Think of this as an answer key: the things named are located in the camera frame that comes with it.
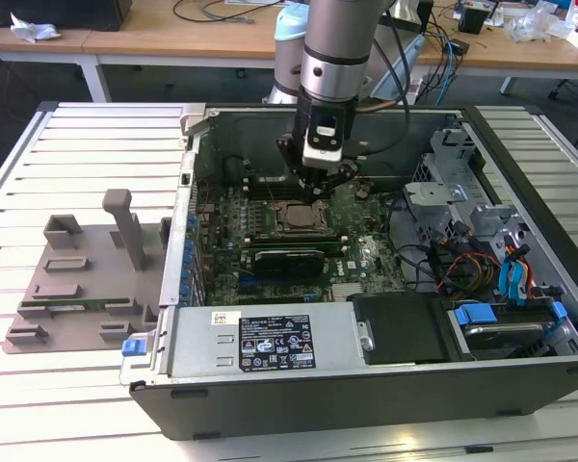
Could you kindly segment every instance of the circuit board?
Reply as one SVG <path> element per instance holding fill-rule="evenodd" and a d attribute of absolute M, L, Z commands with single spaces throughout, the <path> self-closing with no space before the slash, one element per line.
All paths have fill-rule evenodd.
<path fill-rule="evenodd" d="M 279 200 L 273 188 L 263 199 L 237 188 L 200 186 L 205 304 L 344 301 L 353 293 L 404 291 L 382 232 L 391 196 L 356 193 L 358 188 L 348 183 L 305 205 Z M 260 277 L 256 260 L 280 252 L 314 256 L 320 260 L 307 266 L 321 262 L 323 268 L 304 280 Z"/>

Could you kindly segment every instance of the table leg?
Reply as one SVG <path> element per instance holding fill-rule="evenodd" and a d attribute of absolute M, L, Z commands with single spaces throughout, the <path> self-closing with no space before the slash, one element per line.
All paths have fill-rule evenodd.
<path fill-rule="evenodd" d="M 107 89 L 103 68 L 98 63 L 95 55 L 82 55 L 78 64 L 84 72 L 88 90 L 94 103 L 111 103 L 112 97 Z"/>
<path fill-rule="evenodd" d="M 503 95 L 508 95 L 513 89 L 513 85 L 516 83 L 515 77 L 506 77 L 503 81 L 503 85 L 499 89 L 499 92 Z"/>

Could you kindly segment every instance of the sticker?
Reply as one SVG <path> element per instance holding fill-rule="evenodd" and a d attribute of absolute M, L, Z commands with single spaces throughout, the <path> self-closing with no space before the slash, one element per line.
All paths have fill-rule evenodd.
<path fill-rule="evenodd" d="M 237 324 L 242 316 L 241 311 L 213 311 L 212 325 Z"/>
<path fill-rule="evenodd" d="M 244 372 L 315 368 L 308 315 L 241 318 L 240 369 Z"/>

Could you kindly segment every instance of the wooden table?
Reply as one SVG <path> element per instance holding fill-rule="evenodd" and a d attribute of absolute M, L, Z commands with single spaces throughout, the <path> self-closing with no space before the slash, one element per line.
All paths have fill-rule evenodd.
<path fill-rule="evenodd" d="M 15 38 L 9 30 L 0 29 L 0 54 L 5 61 L 81 65 L 95 102 L 111 101 L 102 64 L 274 67 L 274 29 L 279 8 L 251 13 L 255 24 L 193 23 L 173 15 L 174 1 L 133 0 L 131 13 L 119 32 L 62 31 L 62 38 L 30 44 Z M 199 10 L 203 3 L 186 0 L 178 11 L 204 19 Z M 440 6 L 449 3 L 450 0 L 437 2 L 435 13 L 452 38 L 470 44 L 459 73 L 578 79 L 578 50 L 565 40 L 513 43 L 503 29 L 487 27 L 477 36 L 459 33 L 457 21 L 439 15 Z M 247 8 L 220 4 L 212 9 L 218 14 L 232 14 Z M 429 38 L 415 73 L 428 73 L 439 57 L 438 46 Z"/>
<path fill-rule="evenodd" d="M 458 22 L 450 19 L 452 11 L 442 13 L 440 6 L 450 5 L 449 0 L 436 2 L 434 13 L 438 24 L 450 39 L 469 43 L 469 51 L 462 61 L 460 74 L 475 76 L 506 77 L 502 87 L 505 93 L 511 89 L 510 77 L 578 79 L 578 49 L 561 38 L 550 42 L 525 41 L 514 43 L 503 28 L 482 28 L 479 35 L 458 31 Z M 440 48 L 434 38 L 428 38 L 417 61 L 424 70 L 437 65 Z"/>

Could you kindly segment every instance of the motherboard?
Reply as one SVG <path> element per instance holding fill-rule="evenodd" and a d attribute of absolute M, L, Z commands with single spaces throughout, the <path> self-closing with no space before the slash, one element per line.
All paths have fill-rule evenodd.
<path fill-rule="evenodd" d="M 406 289 L 384 222 L 389 192 L 354 181 L 311 204 L 275 185 L 200 182 L 205 305 L 344 301 Z"/>

